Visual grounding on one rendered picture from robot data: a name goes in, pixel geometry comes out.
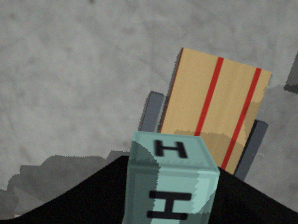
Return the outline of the teal cube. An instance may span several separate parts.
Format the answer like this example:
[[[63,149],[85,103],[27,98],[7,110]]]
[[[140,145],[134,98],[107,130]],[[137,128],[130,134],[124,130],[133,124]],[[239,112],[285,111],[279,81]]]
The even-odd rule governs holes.
[[[201,136],[133,131],[124,224],[208,224],[220,169]]]

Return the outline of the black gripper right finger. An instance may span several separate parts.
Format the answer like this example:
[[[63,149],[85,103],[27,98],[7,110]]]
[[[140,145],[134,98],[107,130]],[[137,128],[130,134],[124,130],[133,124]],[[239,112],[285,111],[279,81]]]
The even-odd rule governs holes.
[[[220,179],[208,224],[298,224],[298,212],[218,169]]]

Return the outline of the tan strip with red stripes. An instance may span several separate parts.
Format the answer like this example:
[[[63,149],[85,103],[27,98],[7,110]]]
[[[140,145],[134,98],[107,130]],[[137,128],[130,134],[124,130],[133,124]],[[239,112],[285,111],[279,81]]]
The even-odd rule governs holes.
[[[233,176],[270,76],[182,47],[158,133],[201,136],[214,163]]]

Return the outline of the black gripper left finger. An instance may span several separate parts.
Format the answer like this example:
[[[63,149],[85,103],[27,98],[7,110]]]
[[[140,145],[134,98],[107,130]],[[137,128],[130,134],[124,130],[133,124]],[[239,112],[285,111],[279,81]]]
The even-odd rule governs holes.
[[[122,224],[128,157],[105,165],[55,200],[0,224]]]

